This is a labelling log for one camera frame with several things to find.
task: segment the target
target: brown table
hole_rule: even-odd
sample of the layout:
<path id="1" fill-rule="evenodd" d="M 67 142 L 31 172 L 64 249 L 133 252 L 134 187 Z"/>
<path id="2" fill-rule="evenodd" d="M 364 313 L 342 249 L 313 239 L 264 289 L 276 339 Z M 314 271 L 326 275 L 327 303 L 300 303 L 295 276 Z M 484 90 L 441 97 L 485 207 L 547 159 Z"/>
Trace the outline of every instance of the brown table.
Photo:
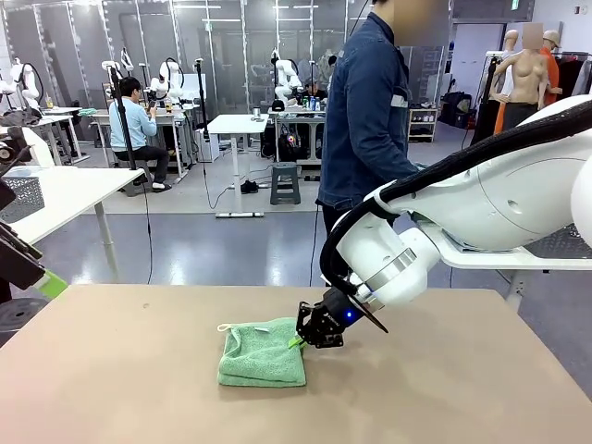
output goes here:
<path id="1" fill-rule="evenodd" d="M 304 352 L 308 386 L 219 387 L 223 323 L 323 289 L 73 286 L 0 349 L 10 444 L 589 442 L 592 406 L 489 290 L 430 290 Z"/>

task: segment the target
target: blue denim jacket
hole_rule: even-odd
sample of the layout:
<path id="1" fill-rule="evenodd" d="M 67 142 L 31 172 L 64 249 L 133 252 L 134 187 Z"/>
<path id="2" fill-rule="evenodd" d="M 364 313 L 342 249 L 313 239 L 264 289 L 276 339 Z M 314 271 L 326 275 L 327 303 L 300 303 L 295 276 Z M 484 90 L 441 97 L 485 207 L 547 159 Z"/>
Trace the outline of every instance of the blue denim jacket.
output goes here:
<path id="1" fill-rule="evenodd" d="M 327 106 L 318 202 L 353 208 L 374 189 L 417 172 L 407 159 L 409 69 L 392 29 L 370 13 L 345 43 Z"/>

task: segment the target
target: gray plastic basket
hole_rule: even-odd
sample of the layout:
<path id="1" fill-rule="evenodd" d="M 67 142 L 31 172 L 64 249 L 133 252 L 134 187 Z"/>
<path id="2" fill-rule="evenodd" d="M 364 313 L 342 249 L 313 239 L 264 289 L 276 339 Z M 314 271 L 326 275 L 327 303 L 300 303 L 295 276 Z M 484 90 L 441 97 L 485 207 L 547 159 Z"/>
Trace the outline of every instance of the gray plastic basket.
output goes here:
<path id="1" fill-rule="evenodd" d="M 45 207 L 39 178 L 3 178 L 17 198 L 0 211 L 0 218 L 14 224 Z"/>

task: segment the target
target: hand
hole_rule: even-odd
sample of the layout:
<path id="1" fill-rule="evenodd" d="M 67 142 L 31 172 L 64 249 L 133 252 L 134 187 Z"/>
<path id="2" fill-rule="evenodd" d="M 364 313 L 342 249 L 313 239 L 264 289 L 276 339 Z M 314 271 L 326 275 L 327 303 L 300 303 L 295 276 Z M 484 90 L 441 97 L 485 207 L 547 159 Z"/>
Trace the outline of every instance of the hand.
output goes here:
<path id="1" fill-rule="evenodd" d="M 501 104 L 508 104 L 510 102 L 510 96 L 504 94 L 493 94 L 491 98 L 497 100 Z"/>

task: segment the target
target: silver metal ring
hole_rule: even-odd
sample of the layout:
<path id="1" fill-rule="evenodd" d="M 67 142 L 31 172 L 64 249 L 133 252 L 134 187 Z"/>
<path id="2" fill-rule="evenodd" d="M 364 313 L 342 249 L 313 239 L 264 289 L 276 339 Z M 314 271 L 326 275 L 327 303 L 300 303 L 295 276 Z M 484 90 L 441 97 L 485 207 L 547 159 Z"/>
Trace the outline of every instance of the silver metal ring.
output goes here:
<path id="1" fill-rule="evenodd" d="M 387 285 L 392 279 L 399 275 L 405 268 L 411 265 L 417 256 L 408 248 L 399 256 L 395 257 L 387 266 L 378 273 L 366 280 L 365 284 L 371 291 L 376 291 Z"/>

